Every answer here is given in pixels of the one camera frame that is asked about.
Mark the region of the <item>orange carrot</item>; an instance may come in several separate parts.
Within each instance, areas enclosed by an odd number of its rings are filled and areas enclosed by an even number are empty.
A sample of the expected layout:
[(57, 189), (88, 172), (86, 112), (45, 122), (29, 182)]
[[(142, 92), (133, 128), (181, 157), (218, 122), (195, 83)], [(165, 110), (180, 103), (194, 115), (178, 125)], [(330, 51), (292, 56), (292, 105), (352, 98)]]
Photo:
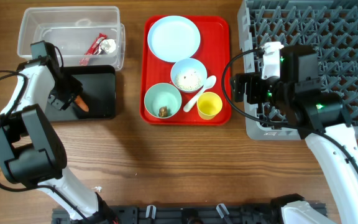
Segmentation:
[(88, 113), (89, 112), (89, 107), (88, 105), (84, 102), (84, 100), (82, 99), (81, 96), (77, 96), (75, 99), (75, 104), (84, 112)]

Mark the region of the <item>yellow plastic cup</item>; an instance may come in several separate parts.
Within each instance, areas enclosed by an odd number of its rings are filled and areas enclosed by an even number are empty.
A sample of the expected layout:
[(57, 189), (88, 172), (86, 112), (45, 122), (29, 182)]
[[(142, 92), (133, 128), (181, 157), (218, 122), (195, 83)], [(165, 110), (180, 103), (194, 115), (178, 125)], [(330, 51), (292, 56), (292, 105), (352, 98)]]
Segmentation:
[(213, 92), (204, 92), (197, 100), (196, 107), (201, 119), (211, 120), (223, 108), (221, 97)]

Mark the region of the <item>red snack wrapper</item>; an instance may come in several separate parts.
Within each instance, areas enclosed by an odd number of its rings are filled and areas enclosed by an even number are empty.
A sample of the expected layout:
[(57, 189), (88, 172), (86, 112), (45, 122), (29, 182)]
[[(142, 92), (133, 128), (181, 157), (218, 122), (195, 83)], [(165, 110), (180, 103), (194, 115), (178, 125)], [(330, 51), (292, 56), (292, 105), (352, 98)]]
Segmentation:
[(95, 38), (89, 49), (86, 51), (85, 56), (80, 60), (81, 66), (87, 66), (91, 60), (92, 55), (99, 55), (101, 53), (100, 44), (102, 41), (107, 39), (107, 37), (108, 36), (106, 34), (99, 33), (97, 38)]

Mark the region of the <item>white tissue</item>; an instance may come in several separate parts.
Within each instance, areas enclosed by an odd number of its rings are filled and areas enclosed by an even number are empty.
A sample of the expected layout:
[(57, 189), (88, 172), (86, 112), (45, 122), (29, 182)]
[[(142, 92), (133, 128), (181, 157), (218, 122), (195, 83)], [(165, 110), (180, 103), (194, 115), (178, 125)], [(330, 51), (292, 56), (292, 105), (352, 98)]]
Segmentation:
[(104, 39), (99, 46), (100, 49), (107, 54), (113, 54), (117, 49), (117, 44), (114, 39)]

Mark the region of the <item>light blue rice bowl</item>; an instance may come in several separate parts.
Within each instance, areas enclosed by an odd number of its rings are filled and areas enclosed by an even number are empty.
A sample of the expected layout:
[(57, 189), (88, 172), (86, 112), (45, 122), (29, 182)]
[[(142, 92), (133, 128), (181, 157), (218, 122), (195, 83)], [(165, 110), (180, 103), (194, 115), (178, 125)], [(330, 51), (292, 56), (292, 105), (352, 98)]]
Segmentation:
[[(186, 58), (186, 59), (183, 59), (183, 60), (180, 60), (180, 61), (176, 62), (173, 65), (173, 67), (171, 69), (171, 72), (170, 72), (172, 83), (176, 86), (176, 84), (174, 83), (176, 75), (178, 73), (182, 72), (182, 71), (186, 71), (186, 70), (190, 70), (190, 69), (198, 71), (203, 76), (203, 84), (202, 84), (202, 86), (203, 86), (205, 81), (206, 81), (206, 79), (207, 79), (207, 74), (208, 73), (207, 73), (206, 67), (199, 60), (197, 60), (195, 58)], [(195, 91), (184, 91), (184, 90), (181, 90), (181, 89), (179, 89), (179, 90), (183, 91), (185, 93), (193, 93), (193, 92), (197, 91), (197, 90), (195, 90)]]

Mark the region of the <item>mint green bowl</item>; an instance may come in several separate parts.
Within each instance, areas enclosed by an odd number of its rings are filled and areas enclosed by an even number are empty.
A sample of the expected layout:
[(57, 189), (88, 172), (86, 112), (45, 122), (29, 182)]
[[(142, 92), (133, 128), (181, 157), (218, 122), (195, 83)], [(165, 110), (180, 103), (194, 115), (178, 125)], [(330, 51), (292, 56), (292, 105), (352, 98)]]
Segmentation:
[[(168, 119), (176, 115), (181, 108), (180, 91), (169, 83), (158, 83), (151, 86), (144, 96), (144, 106), (148, 114), (158, 119)], [(165, 108), (167, 115), (161, 117), (160, 109)]]

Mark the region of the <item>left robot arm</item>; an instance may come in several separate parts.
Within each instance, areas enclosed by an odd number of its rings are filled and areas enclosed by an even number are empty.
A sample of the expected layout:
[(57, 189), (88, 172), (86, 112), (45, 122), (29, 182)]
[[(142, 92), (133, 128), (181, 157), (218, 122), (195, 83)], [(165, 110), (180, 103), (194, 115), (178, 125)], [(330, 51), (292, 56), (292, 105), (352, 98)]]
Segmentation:
[(0, 79), (17, 77), (10, 101), (0, 113), (0, 189), (38, 190), (60, 204), (70, 223), (118, 223), (101, 196), (67, 166), (63, 143), (45, 115), (47, 105), (67, 109), (83, 91), (75, 75), (115, 72), (110, 65), (66, 67), (50, 42), (30, 46), (32, 58)]

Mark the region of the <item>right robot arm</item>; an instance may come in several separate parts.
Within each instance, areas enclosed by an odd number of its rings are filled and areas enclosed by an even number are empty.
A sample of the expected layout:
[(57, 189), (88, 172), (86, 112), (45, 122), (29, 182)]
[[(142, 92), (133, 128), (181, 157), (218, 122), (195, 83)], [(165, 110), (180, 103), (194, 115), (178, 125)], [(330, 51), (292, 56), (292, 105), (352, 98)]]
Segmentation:
[(239, 109), (235, 104), (269, 102), (287, 117), (278, 127), (295, 129), (318, 161), (343, 223), (358, 223), (358, 145), (348, 109), (336, 93), (323, 92), (318, 75), (318, 55), (310, 45), (283, 46), (268, 42), (246, 50), (224, 68), (261, 52), (261, 72), (238, 73), (230, 79), (234, 99), (230, 106), (253, 121), (273, 125)]

